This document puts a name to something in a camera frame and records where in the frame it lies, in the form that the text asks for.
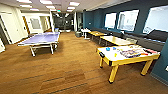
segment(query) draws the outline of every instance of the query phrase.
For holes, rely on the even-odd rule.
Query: wall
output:
[[[94,13],[83,11],[83,28],[91,29],[94,27]]]
[[[103,28],[102,18],[103,18],[103,9],[95,10],[94,13],[94,27]]]
[[[168,66],[168,39],[162,48],[160,58],[155,63],[155,66],[152,70],[151,75],[156,79],[160,80],[164,84],[168,85],[168,71],[166,71],[166,67]]]
[[[105,15],[106,13],[112,13],[112,12],[116,12],[117,13],[117,18],[120,12],[122,11],[129,11],[129,10],[139,10],[139,14],[138,14],[138,19],[136,21],[136,25],[135,25],[135,29],[133,32],[135,33],[143,33],[143,29],[145,26],[145,22],[147,20],[148,14],[149,14],[149,10],[151,7],[156,7],[156,6],[163,6],[163,5],[168,5],[168,0],[132,0],[126,3],[122,3],[122,4],[118,4],[112,7],[108,7],[105,9],[97,9],[94,11],[86,11],[87,13],[85,14],[85,16],[87,17],[91,17],[91,18],[87,18],[84,20],[89,20],[89,19],[94,19],[93,23],[96,23],[96,27],[101,27],[103,28],[105,25]],[[93,15],[95,13],[95,11],[103,11],[103,13],[99,13],[99,15],[94,15],[93,16],[89,16],[89,15]]]
[[[27,32],[21,24],[20,11],[17,8],[0,4],[0,15],[7,29],[12,43],[27,37]]]
[[[40,17],[41,16],[50,16],[50,14],[49,13],[22,13],[22,16],[25,16],[25,18],[26,18],[30,33],[43,33],[45,30],[43,30]],[[30,21],[31,18],[39,20],[40,29],[33,29],[32,28],[32,24]]]

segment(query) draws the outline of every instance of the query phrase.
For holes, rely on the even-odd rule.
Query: window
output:
[[[168,17],[168,5],[151,8],[148,15],[148,19],[146,20],[143,33],[148,34],[154,29],[168,32],[167,17]]]
[[[117,13],[106,14],[105,27],[114,28]]]
[[[139,10],[120,12],[117,29],[133,31]]]

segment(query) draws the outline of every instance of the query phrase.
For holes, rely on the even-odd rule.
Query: sofa cushion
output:
[[[168,38],[168,32],[160,31],[160,30],[153,30],[147,35],[146,38],[166,42]]]

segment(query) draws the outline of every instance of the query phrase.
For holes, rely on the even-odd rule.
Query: white table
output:
[[[86,33],[87,32],[91,32],[89,29],[81,29],[81,31],[84,33],[84,39],[90,39],[90,38],[87,38],[87,35],[86,35]]]

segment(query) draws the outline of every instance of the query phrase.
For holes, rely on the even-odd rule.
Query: ceiling light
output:
[[[72,12],[73,10],[67,10],[67,12]]]
[[[57,13],[57,14],[55,14],[55,15],[57,15],[57,17],[60,17],[58,13]]]
[[[21,7],[27,7],[27,8],[32,8],[30,5],[20,5]]]
[[[52,4],[51,1],[47,1],[47,0],[40,0],[40,2],[41,2],[42,4]]]
[[[54,6],[46,6],[46,7],[49,8],[49,9],[55,9]]]
[[[68,9],[75,9],[75,7],[68,7]]]
[[[32,10],[32,11],[39,11],[39,9],[36,9],[36,8],[31,8],[30,10]]]
[[[50,11],[57,11],[56,9],[50,9]]]
[[[69,13],[66,13],[66,14],[65,14],[65,17],[68,17],[68,15],[69,15]]]
[[[77,2],[70,2],[70,4],[69,5],[71,5],[71,6],[78,6],[80,3],[77,3]]]
[[[32,3],[30,0],[17,0],[17,1],[21,3]]]

